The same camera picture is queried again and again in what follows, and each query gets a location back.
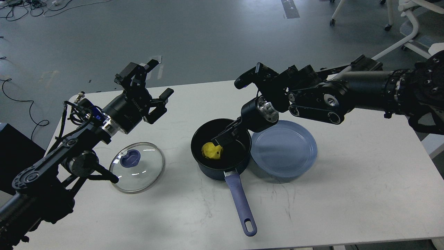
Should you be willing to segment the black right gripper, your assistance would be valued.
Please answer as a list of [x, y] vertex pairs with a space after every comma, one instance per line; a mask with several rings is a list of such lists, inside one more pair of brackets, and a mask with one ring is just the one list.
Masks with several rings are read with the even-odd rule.
[[246, 130], [261, 132], [275, 125], [279, 120], [279, 112], [265, 98], [254, 98], [241, 108], [240, 117], [230, 122], [224, 130], [211, 139], [214, 146], [228, 146], [237, 142], [243, 149], [246, 146], [239, 141]]

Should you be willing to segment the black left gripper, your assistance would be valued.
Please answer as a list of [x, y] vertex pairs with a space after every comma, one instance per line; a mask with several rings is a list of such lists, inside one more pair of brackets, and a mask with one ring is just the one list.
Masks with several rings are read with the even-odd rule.
[[102, 111], [117, 123], [122, 133], [130, 133], [141, 120], [154, 124], [167, 112], [166, 104], [174, 90], [168, 87], [153, 99], [146, 89], [146, 77], [158, 64], [159, 61], [155, 59], [146, 64], [130, 62], [115, 75], [114, 82], [123, 88], [123, 92]]

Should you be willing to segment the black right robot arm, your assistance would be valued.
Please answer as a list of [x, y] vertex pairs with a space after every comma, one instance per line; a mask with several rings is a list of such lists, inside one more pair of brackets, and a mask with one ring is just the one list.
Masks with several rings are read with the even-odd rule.
[[443, 51], [414, 69], [382, 70], [382, 63], [361, 55], [349, 65], [316, 72], [311, 65], [292, 65], [278, 73], [261, 62], [239, 76], [237, 89], [254, 84], [260, 95], [241, 108], [240, 116], [211, 139], [226, 146], [241, 132], [261, 132], [279, 120], [279, 113], [339, 125], [353, 109], [383, 111], [408, 117], [409, 126], [421, 133], [443, 135]]

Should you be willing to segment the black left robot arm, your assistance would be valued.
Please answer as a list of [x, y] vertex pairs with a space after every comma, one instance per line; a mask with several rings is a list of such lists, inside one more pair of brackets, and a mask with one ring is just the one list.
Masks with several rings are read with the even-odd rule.
[[153, 98], [146, 88], [146, 77], [158, 64], [156, 59], [129, 63], [114, 79], [123, 92], [104, 108], [85, 98], [64, 102], [55, 143], [46, 156], [12, 180], [16, 193], [1, 207], [2, 250], [28, 242], [27, 233], [41, 221], [54, 224], [71, 214], [74, 197], [86, 180], [118, 183], [118, 177], [100, 165], [94, 147], [99, 142], [109, 144], [117, 132], [130, 133], [141, 121], [153, 124], [167, 112], [173, 89]]

